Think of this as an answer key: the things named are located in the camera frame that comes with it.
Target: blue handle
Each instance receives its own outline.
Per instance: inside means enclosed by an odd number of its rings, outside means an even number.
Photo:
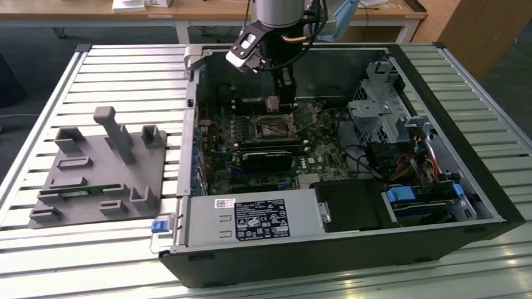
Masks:
[[[319,36],[319,39],[333,42],[343,36],[347,28],[349,27],[359,1],[360,0],[345,0],[345,2],[339,6],[339,9],[335,12],[336,29],[332,34]]]

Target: warning label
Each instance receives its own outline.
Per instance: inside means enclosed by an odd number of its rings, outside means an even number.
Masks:
[[[235,224],[239,241],[289,237],[284,199],[236,202]]]

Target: table leg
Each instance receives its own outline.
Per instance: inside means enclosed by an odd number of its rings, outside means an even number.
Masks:
[[[399,35],[397,35],[397,39],[396,39],[397,44],[404,44],[404,43],[412,41],[412,37],[413,37],[413,34],[416,33],[419,22],[420,22],[419,19],[412,19],[405,22],[405,25],[403,26],[403,28],[399,32]]]
[[[180,44],[189,44],[191,43],[189,27],[176,23],[176,32]]]

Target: green circuit board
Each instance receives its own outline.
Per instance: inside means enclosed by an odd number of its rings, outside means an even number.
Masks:
[[[203,130],[209,194],[301,189],[308,187],[301,178],[331,181],[352,177],[335,136],[339,109],[323,110],[312,100],[297,103],[300,108],[289,115],[235,116],[221,111],[213,117],[211,128]],[[289,170],[248,174],[239,167],[235,144],[263,141],[267,145],[277,140],[305,140],[305,152],[293,155]]]

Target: floor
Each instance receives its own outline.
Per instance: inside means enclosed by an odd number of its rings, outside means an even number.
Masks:
[[[191,30],[195,43],[231,42],[237,29]],[[68,28],[57,39],[51,28],[0,28],[0,53],[28,93],[25,100],[0,108],[0,116],[41,112],[77,44],[172,44],[169,27]],[[481,84],[525,133],[532,136],[532,23],[508,49]],[[0,180],[4,178],[36,116],[0,117]]]

